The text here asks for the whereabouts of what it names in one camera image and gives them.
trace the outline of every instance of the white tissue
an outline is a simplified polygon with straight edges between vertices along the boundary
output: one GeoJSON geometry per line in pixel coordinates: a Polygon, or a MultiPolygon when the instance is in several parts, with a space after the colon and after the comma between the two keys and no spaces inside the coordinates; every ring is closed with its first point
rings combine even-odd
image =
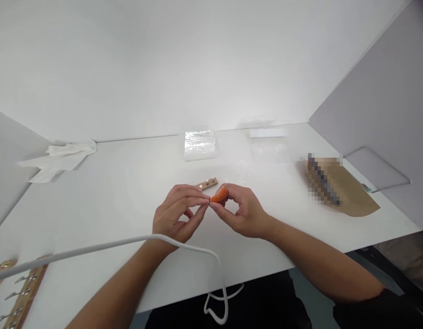
{"type": "Polygon", "coordinates": [[[38,174],[30,179],[30,183],[47,183],[64,170],[73,170],[87,155],[96,152],[97,146],[91,143],[74,143],[65,146],[49,146],[49,155],[18,162],[21,167],[38,167],[38,174]]]}

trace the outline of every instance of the white wall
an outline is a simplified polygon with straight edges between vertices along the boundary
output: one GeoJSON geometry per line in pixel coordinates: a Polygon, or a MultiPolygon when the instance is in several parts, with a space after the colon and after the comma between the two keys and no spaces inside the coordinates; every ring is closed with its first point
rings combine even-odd
{"type": "MultiPolygon", "coordinates": [[[[408,5],[309,123],[338,151],[370,146],[408,175],[411,185],[384,194],[423,228],[422,0],[408,5]]],[[[371,154],[350,161],[376,184],[392,179],[371,154]]]]}
{"type": "Polygon", "coordinates": [[[0,112],[50,140],[307,122],[408,0],[0,0],[0,112]]]}
{"type": "Polygon", "coordinates": [[[29,187],[38,169],[16,163],[43,154],[49,141],[0,113],[0,224],[29,187]]]}

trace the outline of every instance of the gray partition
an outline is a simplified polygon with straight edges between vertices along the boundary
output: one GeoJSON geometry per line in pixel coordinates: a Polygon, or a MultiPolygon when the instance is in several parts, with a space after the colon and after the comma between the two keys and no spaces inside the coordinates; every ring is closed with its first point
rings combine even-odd
{"type": "MultiPolygon", "coordinates": [[[[406,7],[309,123],[343,154],[369,146],[410,177],[383,193],[423,228],[423,0],[406,7]]],[[[378,186],[401,179],[368,152],[349,160],[378,186]]]]}
{"type": "Polygon", "coordinates": [[[36,168],[16,163],[43,156],[50,142],[0,113],[0,224],[29,187],[36,168]]]}

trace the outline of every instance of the white cord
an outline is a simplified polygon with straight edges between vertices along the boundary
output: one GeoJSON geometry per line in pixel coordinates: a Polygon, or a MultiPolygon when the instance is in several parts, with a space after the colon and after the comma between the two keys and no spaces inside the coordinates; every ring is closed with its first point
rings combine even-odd
{"type": "MultiPolygon", "coordinates": [[[[92,252],[110,249],[110,248],[113,248],[113,247],[118,247],[118,246],[121,246],[121,245],[131,244],[131,243],[144,241],[144,240],[163,240],[163,241],[166,241],[167,243],[170,243],[170,244],[172,244],[176,247],[201,252],[201,253],[204,253],[204,254],[209,254],[209,255],[212,255],[214,258],[216,258],[217,264],[219,265],[219,269],[221,270],[223,297],[216,297],[216,296],[212,295],[211,293],[209,293],[207,295],[206,303],[204,304],[204,314],[210,314],[211,317],[216,321],[216,323],[218,323],[220,325],[225,324],[227,322],[227,319],[228,319],[228,300],[229,300],[229,297],[227,296],[227,290],[225,288],[224,272],[222,271],[221,259],[219,258],[219,256],[209,249],[190,246],[188,244],[184,244],[184,243],[178,242],[176,240],[173,240],[173,239],[171,239],[171,238],[169,238],[165,235],[162,235],[162,234],[144,235],[144,236],[141,236],[141,237],[124,239],[124,240],[119,240],[119,241],[114,241],[114,242],[108,242],[108,243],[105,243],[105,244],[98,244],[98,245],[94,245],[94,246],[90,246],[90,247],[84,247],[84,248],[80,248],[80,249],[65,251],[65,252],[55,254],[55,255],[51,255],[51,256],[48,256],[48,257],[43,257],[43,258],[33,260],[31,262],[28,262],[28,263],[24,263],[24,264],[21,264],[21,265],[14,266],[14,267],[12,267],[8,270],[1,271],[0,272],[0,280],[3,280],[7,277],[13,276],[13,275],[18,274],[18,273],[22,273],[22,272],[25,272],[25,271],[46,265],[46,264],[56,262],[58,260],[64,260],[64,259],[67,259],[67,258],[85,255],[85,254],[89,254],[89,253],[92,253],[92,252]],[[212,309],[207,308],[207,304],[208,304],[208,300],[210,299],[210,296],[212,296],[212,298],[214,298],[214,299],[224,301],[225,312],[224,312],[223,318],[218,317],[213,312],[212,309]]],[[[242,290],[242,288],[243,288],[243,285],[237,292],[232,294],[230,296],[230,298],[236,296],[242,290]]]]}
{"type": "MultiPolygon", "coordinates": [[[[241,283],[239,289],[235,293],[228,296],[227,299],[230,300],[233,297],[236,297],[242,291],[243,287],[245,287],[245,283],[241,283]]],[[[209,295],[210,295],[211,298],[216,299],[216,300],[221,301],[221,302],[225,300],[224,297],[215,296],[211,292],[209,293],[209,295]]]]}

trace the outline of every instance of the wooden board with pegs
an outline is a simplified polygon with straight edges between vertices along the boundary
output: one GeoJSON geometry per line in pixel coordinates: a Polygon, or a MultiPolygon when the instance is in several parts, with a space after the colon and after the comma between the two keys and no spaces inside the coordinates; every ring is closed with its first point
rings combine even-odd
{"type": "Polygon", "coordinates": [[[199,187],[202,190],[208,189],[209,187],[212,187],[214,185],[217,184],[217,179],[215,178],[210,178],[209,180],[206,180],[202,183],[196,184],[194,185],[195,187],[199,187]]]}
{"type": "Polygon", "coordinates": [[[7,270],[11,267],[14,267],[16,264],[17,260],[16,259],[11,259],[11,260],[5,260],[3,263],[0,264],[0,272],[7,270]]]}
{"type": "Polygon", "coordinates": [[[42,278],[48,265],[40,266],[30,270],[27,277],[22,277],[16,283],[25,280],[20,292],[13,292],[5,302],[12,301],[16,297],[14,307],[8,315],[2,315],[0,321],[6,319],[3,329],[21,329],[29,314],[30,306],[41,285],[42,278]]]}

